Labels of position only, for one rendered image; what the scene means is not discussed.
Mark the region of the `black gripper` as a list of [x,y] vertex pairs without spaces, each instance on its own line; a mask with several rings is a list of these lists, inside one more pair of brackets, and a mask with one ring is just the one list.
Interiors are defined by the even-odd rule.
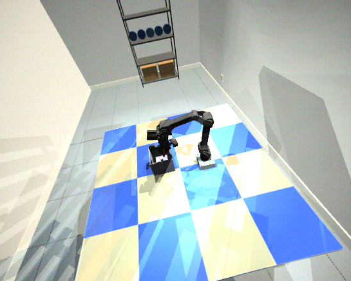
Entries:
[[170,139],[169,141],[162,142],[159,139],[159,145],[157,145],[157,146],[155,146],[154,144],[150,145],[149,146],[149,150],[150,150],[151,154],[154,155],[154,154],[156,154],[158,152],[163,154],[164,153],[164,151],[163,151],[164,148],[165,148],[165,153],[166,153],[167,151],[169,151],[171,149],[171,147],[170,147],[171,145],[173,145],[173,147],[177,147],[178,146],[178,142],[176,141],[175,138]]

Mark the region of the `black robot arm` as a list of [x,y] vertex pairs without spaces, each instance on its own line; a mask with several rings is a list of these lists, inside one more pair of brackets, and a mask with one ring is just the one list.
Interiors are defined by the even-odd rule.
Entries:
[[200,158],[204,162],[211,160],[211,151],[207,143],[209,139],[210,129],[213,127],[214,124],[214,119],[211,112],[209,111],[193,110],[185,115],[179,116],[174,119],[162,120],[156,127],[156,130],[147,130],[147,141],[158,140],[159,143],[160,139],[160,141],[166,142],[169,139],[169,135],[172,135],[172,130],[174,128],[191,121],[197,121],[203,125],[202,139],[201,142],[198,142],[198,151],[200,153]]

